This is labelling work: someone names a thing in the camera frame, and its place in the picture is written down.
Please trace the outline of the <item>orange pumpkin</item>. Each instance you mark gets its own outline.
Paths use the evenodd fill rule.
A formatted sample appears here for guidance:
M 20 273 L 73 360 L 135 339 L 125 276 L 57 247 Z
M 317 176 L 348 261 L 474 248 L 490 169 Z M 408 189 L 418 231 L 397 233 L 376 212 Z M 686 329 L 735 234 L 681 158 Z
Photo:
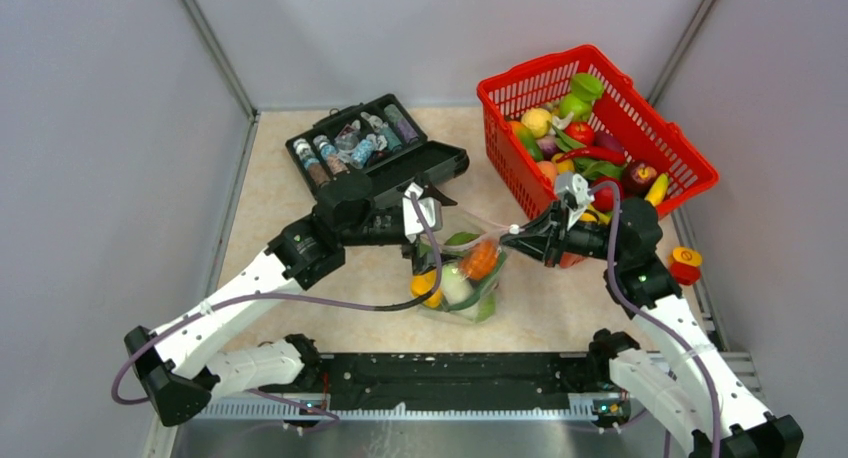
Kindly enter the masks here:
M 494 241 L 484 240 L 471 248 L 461 260 L 459 271 L 467 278 L 480 281 L 494 271 L 499 258 Z

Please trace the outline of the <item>clear zip top bag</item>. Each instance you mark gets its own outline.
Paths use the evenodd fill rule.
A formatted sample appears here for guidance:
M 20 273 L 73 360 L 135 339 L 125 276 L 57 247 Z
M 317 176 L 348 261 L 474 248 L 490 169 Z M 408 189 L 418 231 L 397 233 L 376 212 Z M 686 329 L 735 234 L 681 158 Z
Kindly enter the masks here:
M 426 235 L 416 247 L 422 265 L 414 268 L 410 296 L 418 298 L 438 288 L 417 307 L 430 319 L 458 324 L 480 324 L 496 313 L 500 276 L 508 258 L 500 239 L 518 233 L 517 224 L 501 224 L 450 207 L 443 227 L 435 232 L 441 267 L 437 267 Z

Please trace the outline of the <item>white radish with leaves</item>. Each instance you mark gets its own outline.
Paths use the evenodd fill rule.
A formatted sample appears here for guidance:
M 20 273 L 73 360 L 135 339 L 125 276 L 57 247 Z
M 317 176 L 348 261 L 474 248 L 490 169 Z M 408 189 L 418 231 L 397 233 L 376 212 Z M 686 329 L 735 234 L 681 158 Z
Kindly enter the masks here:
M 498 246 L 498 263 L 494 271 L 482 280 L 471 280 L 459 271 L 459 264 L 472 247 L 484 240 L 494 241 Z M 431 247 L 427 243 L 421 244 L 425 251 L 431 252 L 431 270 L 435 269 L 437 272 L 433 290 L 440 288 L 444 294 L 441 309 L 430 309 L 423 306 L 422 303 L 425 300 L 421 305 L 428 310 L 451 314 L 474 323 L 474 305 L 480 298 L 488 294 L 494 293 L 496 295 L 499 275 L 507 259 L 506 252 L 494 238 L 485 237 L 479 233 L 458 232 L 439 242 L 442 266 L 436 268 Z

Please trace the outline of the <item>yellow bell pepper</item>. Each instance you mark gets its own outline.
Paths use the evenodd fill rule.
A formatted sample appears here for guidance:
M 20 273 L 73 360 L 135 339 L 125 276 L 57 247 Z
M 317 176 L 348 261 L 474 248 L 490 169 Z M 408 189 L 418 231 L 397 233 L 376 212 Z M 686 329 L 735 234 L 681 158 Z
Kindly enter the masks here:
M 444 294 L 441 289 L 433 290 L 436 278 L 437 272 L 433 269 L 420 275 L 414 275 L 410 281 L 409 289 L 412 298 L 418 298 L 430 292 L 430 296 L 422 303 L 423 306 L 430 309 L 441 309 L 444 301 Z

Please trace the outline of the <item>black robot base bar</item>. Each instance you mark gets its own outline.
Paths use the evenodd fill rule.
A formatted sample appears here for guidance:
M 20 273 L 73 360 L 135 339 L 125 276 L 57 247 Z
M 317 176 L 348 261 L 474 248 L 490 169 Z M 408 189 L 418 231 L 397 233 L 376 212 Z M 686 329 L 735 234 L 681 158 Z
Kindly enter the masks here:
M 624 418 L 628 392 L 602 378 L 585 353 L 337 353 L 267 393 L 316 394 L 332 410 L 571 410 Z

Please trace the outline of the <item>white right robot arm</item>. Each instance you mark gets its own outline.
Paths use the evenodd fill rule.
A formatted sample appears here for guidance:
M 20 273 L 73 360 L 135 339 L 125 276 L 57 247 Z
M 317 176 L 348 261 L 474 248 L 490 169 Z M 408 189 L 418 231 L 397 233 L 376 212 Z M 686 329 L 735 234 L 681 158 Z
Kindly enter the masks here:
M 435 238 L 442 224 L 439 200 L 418 184 L 408 186 L 402 196 L 406 236 L 427 241 L 424 270 L 432 277 L 415 302 L 475 317 L 505 249 L 549 266 L 566 253 L 604 259 L 610 296 L 651 337 L 668 367 L 652 364 L 629 335 L 599 331 L 586 363 L 589 382 L 629 392 L 690 457 L 796 456 L 804 438 L 800 425 L 789 415 L 774 415 L 743 384 L 658 257 L 662 232 L 654 206 L 615 195 L 610 223 L 596 225 L 582 215 L 600 186 L 566 173 L 554 188 L 556 200 L 531 222 L 448 244 Z

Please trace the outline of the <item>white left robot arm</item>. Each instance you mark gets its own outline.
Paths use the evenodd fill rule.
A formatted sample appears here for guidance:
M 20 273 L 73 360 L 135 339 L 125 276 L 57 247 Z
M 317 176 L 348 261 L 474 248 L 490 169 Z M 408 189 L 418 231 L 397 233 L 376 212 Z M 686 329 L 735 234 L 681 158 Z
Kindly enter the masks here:
M 127 361 L 111 384 L 123 406 L 149 403 L 166 427 L 183 424 L 211 403 L 267 385 L 308 391 L 319 382 L 320 356 L 312 341 L 292 334 L 236 352 L 224 346 L 282 301 L 366 312 L 415 307 L 423 297 L 366 305 L 306 295 L 345 263 L 352 246 L 413 245 L 441 226 L 438 191 L 417 176 L 387 208 L 376 204 L 372 180 L 343 173 L 323 185 L 312 211 L 287 225 L 237 276 L 180 317 L 154 329 L 138 326 L 124 337 Z

